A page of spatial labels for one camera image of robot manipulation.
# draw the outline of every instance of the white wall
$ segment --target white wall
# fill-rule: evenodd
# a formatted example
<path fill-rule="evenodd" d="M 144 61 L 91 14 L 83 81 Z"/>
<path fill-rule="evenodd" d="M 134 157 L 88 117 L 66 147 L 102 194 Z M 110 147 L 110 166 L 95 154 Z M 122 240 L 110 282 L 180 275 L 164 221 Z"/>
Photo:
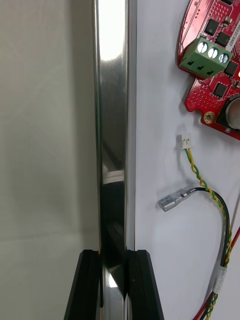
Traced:
<path fill-rule="evenodd" d="M 98 249 L 92 79 L 74 83 L 73 2 L 0 0 L 2 320 L 63 319 L 79 253 Z M 78 18 L 87 50 L 91 23 Z"/>
<path fill-rule="evenodd" d="M 230 218 L 240 194 L 240 141 L 200 123 L 183 101 L 193 78 L 178 69 L 176 47 L 189 0 L 138 0 L 136 246 L 147 249 L 165 320 L 193 319 L 202 305 L 218 255 L 222 220 L 203 194 L 164 213 L 157 194 L 197 182 L 182 132 L 192 134 L 193 157 L 209 185 L 225 199 Z M 240 208 L 233 235 L 240 225 Z M 212 320 L 239 318 L 240 241 L 229 263 Z"/>

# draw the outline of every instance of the gray wall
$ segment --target gray wall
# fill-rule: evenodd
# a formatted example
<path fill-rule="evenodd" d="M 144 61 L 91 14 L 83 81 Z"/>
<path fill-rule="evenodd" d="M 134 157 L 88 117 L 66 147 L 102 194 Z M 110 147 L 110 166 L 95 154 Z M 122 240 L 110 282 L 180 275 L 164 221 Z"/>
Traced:
<path fill-rule="evenodd" d="M 2 320 L 63 319 L 78 255 L 98 249 L 91 3 L 78 2 L 0 0 Z"/>

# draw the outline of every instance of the green terminal block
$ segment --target green terminal block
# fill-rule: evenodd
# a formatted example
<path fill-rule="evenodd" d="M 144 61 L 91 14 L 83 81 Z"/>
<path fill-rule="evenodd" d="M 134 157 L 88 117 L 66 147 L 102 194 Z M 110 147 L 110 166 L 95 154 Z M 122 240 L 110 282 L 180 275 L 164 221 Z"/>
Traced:
<path fill-rule="evenodd" d="M 200 37 L 189 45 L 180 66 L 206 79 L 223 71 L 232 56 L 231 52 Z"/>

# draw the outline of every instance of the stainless steel bar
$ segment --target stainless steel bar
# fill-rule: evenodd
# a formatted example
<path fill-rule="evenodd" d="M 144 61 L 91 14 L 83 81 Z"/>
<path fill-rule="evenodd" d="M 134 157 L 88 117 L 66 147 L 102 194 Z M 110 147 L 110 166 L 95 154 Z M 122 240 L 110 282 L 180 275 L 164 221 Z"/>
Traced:
<path fill-rule="evenodd" d="M 137 0 L 94 0 L 94 20 L 102 319 L 122 320 L 135 248 Z"/>

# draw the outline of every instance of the white tape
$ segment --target white tape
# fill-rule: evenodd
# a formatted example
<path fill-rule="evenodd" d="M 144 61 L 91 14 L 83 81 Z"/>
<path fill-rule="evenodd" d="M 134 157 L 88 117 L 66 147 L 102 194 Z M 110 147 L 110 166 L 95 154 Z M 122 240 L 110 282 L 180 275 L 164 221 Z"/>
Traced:
<path fill-rule="evenodd" d="M 218 269 L 216 271 L 216 278 L 214 281 L 212 291 L 217 295 L 219 294 L 219 292 L 222 288 L 222 285 L 224 283 L 226 272 L 227 272 L 227 268 L 225 268 L 221 265 L 218 267 Z"/>

